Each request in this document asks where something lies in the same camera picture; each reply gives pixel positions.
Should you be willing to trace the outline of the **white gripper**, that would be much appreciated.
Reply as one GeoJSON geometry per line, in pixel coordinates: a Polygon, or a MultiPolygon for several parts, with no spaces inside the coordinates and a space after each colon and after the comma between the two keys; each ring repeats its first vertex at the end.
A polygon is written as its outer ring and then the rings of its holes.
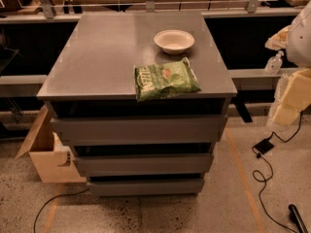
{"type": "MultiPolygon", "coordinates": [[[[265,42],[270,50],[281,50],[287,46],[289,26],[282,28],[265,42]]],[[[311,70],[298,69],[284,75],[277,84],[275,100],[268,113],[268,127],[292,125],[311,104],[311,70]]]]}

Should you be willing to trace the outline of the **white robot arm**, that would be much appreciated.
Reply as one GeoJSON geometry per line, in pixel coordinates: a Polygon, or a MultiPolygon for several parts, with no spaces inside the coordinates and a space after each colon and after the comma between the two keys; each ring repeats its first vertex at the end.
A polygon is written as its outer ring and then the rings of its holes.
{"type": "Polygon", "coordinates": [[[282,131],[294,124],[311,105],[311,1],[292,23],[270,37],[265,47],[285,52],[297,69],[277,82],[267,126],[282,131]]]}

